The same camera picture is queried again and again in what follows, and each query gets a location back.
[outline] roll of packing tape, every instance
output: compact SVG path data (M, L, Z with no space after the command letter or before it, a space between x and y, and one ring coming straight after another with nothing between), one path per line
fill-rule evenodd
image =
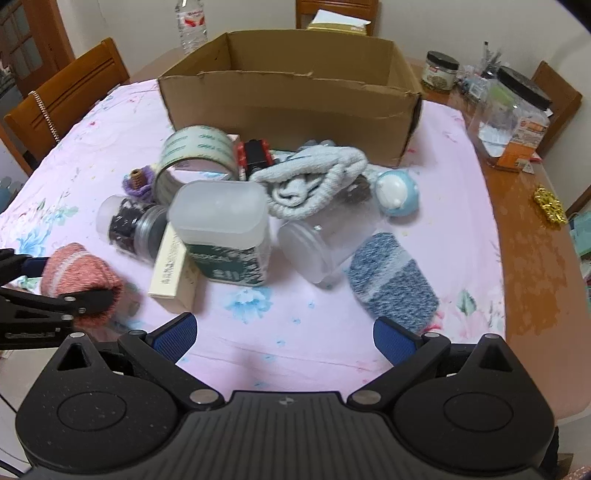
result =
M183 163L186 170L225 173L228 180L238 179L238 164L232 140L221 130L195 125L173 133L164 143L154 185L154 198L168 206L184 185L170 168Z

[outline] black clamp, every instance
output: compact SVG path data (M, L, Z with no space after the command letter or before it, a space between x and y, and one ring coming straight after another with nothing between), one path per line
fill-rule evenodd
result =
M0 249L0 284L22 275L41 277L47 260ZM0 350L58 347L75 331L76 317L104 312L113 300L113 291L105 289L52 298L0 287Z

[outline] jar with dark contents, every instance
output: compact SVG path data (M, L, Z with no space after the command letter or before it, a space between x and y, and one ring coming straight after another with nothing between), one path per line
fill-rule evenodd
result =
M427 61L421 78L423 85L433 90L448 92L453 88L460 63L439 51L427 52Z
M166 228L166 207L131 197L107 198L96 216L96 231L134 258L154 263Z

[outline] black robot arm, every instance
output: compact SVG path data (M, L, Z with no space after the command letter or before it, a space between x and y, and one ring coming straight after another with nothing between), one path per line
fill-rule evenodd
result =
M69 336L17 414L25 477L543 478L554 419L498 335L452 345L378 319L374 342L393 367L345 403L259 391L226 402L174 365L196 333L184 314L117 343Z

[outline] water bottle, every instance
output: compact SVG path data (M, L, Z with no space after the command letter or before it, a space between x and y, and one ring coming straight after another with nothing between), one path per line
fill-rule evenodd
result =
M177 13L181 45L185 55L188 55L207 41L203 2L201 0L178 0L174 11Z

